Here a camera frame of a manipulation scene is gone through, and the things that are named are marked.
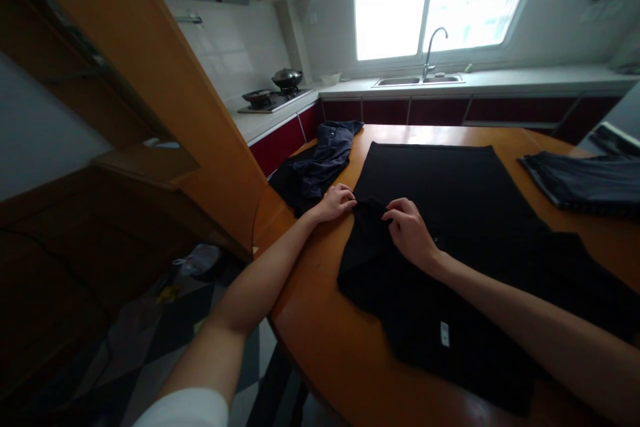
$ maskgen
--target round table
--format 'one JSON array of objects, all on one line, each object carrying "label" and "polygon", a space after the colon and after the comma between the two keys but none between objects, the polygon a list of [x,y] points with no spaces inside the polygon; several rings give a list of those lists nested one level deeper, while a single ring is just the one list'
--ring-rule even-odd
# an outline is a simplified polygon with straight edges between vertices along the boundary
[{"label": "round table", "polygon": [[[492,145],[520,192],[554,231],[577,232],[591,256],[640,292],[640,224],[560,211],[518,157],[541,150],[587,157],[562,141],[517,128],[365,125],[337,182],[355,187],[372,141]],[[310,142],[304,148],[315,144]],[[253,229],[256,256],[293,225],[293,210],[270,187]],[[428,372],[400,363],[379,320],[337,289],[353,215],[320,225],[301,252],[270,315],[281,345],[321,402],[353,425],[598,425],[603,420],[555,382],[537,381],[528,418],[518,418]]]}]

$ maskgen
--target pot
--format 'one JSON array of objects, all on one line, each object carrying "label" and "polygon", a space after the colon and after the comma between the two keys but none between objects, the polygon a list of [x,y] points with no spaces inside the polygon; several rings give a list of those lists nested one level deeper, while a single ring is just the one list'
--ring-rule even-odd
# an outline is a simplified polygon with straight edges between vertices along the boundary
[{"label": "pot", "polygon": [[283,68],[278,70],[271,78],[280,90],[290,90],[298,86],[302,82],[302,72],[299,70]]}]

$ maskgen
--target floor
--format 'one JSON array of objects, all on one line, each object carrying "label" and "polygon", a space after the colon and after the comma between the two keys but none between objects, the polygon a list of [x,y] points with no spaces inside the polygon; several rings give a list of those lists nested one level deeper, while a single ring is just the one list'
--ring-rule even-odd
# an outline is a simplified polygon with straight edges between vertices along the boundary
[{"label": "floor", "polygon": [[[121,322],[109,331],[111,360],[105,340],[96,342],[38,393],[26,411],[58,410],[64,425],[133,425],[153,402],[195,335],[198,323],[221,299],[241,268],[229,262],[221,277],[210,284],[177,272],[160,279],[155,291],[162,285],[180,287],[174,302],[159,307],[154,292],[150,292],[127,306],[121,312]],[[280,349],[274,355],[276,348],[276,338],[263,320],[245,347],[229,425],[301,425],[296,419],[300,417],[301,421],[303,410],[308,412],[304,425],[332,425],[324,409],[307,396]]]}]

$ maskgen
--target hand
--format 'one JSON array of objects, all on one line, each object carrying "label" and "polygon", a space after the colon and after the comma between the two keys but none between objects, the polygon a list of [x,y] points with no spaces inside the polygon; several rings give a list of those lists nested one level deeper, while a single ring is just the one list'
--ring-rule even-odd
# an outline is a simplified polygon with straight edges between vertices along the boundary
[{"label": "hand", "polygon": [[441,258],[446,254],[435,245],[415,203],[406,198],[396,199],[387,209],[382,220],[392,220],[389,233],[395,246],[413,265],[438,278]]},{"label": "hand", "polygon": [[353,192],[344,183],[332,185],[324,198],[314,208],[309,210],[317,222],[328,222],[338,218],[356,205]]}]

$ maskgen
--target clothing label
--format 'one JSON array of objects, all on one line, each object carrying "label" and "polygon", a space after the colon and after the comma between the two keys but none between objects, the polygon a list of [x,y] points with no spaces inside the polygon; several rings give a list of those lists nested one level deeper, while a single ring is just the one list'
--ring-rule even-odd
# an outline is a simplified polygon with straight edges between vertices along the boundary
[{"label": "clothing label", "polygon": [[449,325],[445,322],[440,322],[440,342],[449,347]]}]

